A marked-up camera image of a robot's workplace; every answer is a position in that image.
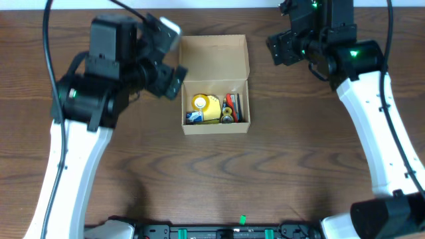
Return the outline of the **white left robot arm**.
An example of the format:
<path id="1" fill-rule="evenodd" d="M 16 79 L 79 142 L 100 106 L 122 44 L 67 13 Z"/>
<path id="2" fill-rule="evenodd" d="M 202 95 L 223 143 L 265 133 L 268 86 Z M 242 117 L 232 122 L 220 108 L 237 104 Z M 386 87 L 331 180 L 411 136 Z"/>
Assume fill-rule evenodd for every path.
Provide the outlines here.
<path id="1" fill-rule="evenodd" d="M 163 63 L 181 28 L 165 17 L 99 15 L 90 47 L 53 86 L 50 153 L 27 238 L 83 238 L 96 169 L 129 97 L 176 98 L 187 70 Z"/>

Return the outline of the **white blue staples box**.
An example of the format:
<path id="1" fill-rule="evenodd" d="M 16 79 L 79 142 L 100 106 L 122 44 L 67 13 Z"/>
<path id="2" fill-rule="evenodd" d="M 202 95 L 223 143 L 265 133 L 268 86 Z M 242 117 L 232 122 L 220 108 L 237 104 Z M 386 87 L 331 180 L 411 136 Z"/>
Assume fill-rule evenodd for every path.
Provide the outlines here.
<path id="1" fill-rule="evenodd" d="M 187 112 L 185 119 L 188 125 L 202 123 L 204 122 L 204 115 L 202 111 Z"/>

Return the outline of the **yellow tape roll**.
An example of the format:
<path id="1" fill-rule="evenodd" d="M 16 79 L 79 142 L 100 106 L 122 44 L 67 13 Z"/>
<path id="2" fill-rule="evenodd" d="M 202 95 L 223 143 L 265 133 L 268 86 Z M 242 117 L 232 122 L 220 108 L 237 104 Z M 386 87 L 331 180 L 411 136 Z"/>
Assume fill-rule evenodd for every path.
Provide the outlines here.
<path id="1" fill-rule="evenodd" d="M 205 112 L 210 106 L 210 100 L 205 94 L 197 94 L 193 96 L 191 105 L 195 111 Z"/>

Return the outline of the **yellow sticky notepad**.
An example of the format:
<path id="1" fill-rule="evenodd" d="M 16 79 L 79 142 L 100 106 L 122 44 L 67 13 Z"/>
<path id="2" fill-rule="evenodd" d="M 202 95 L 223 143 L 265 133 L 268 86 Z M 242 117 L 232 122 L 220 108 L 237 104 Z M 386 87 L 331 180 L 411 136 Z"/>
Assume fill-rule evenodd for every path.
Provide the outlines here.
<path id="1" fill-rule="evenodd" d="M 208 95 L 207 98 L 209 104 L 203 109 L 204 120 L 216 120 L 221 114 L 220 100 L 214 95 Z"/>

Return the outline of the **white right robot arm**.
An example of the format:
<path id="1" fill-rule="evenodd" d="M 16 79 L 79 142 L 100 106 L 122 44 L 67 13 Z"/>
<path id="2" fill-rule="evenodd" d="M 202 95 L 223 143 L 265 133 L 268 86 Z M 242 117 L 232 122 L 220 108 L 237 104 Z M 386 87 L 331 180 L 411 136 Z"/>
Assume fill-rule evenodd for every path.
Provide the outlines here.
<path id="1" fill-rule="evenodd" d="M 285 0 L 290 29 L 267 38 L 274 64 L 308 62 L 346 107 L 369 166 L 374 199 L 320 222 L 312 238 L 397 238 L 424 231 L 424 166 L 395 104 L 389 48 L 359 40 L 352 1 Z"/>

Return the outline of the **black correction tape dispenser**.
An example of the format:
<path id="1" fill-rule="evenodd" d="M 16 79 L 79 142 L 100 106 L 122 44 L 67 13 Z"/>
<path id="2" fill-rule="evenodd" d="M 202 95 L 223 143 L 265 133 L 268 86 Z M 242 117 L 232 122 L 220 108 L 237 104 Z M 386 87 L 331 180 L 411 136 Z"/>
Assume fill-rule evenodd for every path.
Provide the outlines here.
<path id="1" fill-rule="evenodd" d="M 234 123 L 233 109 L 226 99 L 223 100 L 220 122 Z"/>

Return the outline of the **brown cardboard box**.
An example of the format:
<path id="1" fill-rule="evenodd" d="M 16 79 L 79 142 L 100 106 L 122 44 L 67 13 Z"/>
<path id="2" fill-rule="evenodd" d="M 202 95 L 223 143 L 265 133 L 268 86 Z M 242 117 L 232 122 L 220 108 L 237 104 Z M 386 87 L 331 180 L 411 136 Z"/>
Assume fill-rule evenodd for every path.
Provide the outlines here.
<path id="1" fill-rule="evenodd" d="M 179 64 L 188 69 L 181 89 L 181 125 L 186 135 L 247 133 L 250 127 L 248 44 L 245 35 L 185 36 L 181 39 Z M 188 124 L 197 94 L 235 95 L 239 123 Z"/>

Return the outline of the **yellow highlighter pen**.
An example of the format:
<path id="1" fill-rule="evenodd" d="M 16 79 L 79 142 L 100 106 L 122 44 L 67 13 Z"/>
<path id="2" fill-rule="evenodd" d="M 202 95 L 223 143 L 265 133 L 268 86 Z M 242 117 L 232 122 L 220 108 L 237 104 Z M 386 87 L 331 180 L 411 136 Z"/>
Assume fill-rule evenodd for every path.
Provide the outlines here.
<path id="1" fill-rule="evenodd" d="M 208 124 L 218 124 L 218 123 L 220 123 L 219 119 L 211 119 L 211 120 L 199 122 L 198 124 L 199 125 L 208 125 Z"/>

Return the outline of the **red black stapler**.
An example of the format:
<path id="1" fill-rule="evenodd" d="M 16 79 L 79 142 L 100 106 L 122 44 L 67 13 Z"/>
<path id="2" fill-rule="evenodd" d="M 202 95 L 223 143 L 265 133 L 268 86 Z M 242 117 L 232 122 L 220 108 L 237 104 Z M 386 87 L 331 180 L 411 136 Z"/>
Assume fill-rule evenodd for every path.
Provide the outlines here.
<path id="1" fill-rule="evenodd" d="M 242 122 L 242 113 L 241 107 L 239 105 L 239 96 L 235 94 L 227 94 L 226 101 L 228 105 L 232 108 L 232 116 L 234 118 L 235 123 Z"/>

